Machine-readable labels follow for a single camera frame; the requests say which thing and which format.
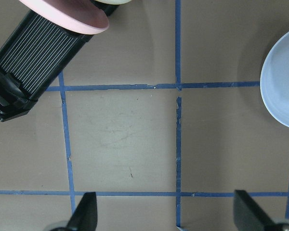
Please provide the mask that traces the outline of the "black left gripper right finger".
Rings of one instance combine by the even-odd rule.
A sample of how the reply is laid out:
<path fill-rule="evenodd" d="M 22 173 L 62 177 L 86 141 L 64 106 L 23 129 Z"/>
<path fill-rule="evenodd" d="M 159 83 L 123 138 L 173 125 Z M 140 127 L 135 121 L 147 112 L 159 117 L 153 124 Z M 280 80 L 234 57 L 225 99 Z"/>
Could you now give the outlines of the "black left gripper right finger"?
<path fill-rule="evenodd" d="M 277 225 L 245 190 L 235 190 L 234 224 L 239 231 L 276 231 Z"/>

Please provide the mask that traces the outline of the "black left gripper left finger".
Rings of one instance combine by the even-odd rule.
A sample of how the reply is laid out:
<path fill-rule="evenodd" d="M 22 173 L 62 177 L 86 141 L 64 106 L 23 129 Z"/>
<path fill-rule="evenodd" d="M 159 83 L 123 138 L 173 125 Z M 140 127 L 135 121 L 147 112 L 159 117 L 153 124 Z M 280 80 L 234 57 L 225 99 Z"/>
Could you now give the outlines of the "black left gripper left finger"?
<path fill-rule="evenodd" d="M 66 228 L 69 231 L 95 231 L 97 228 L 97 200 L 95 192 L 84 193 Z"/>

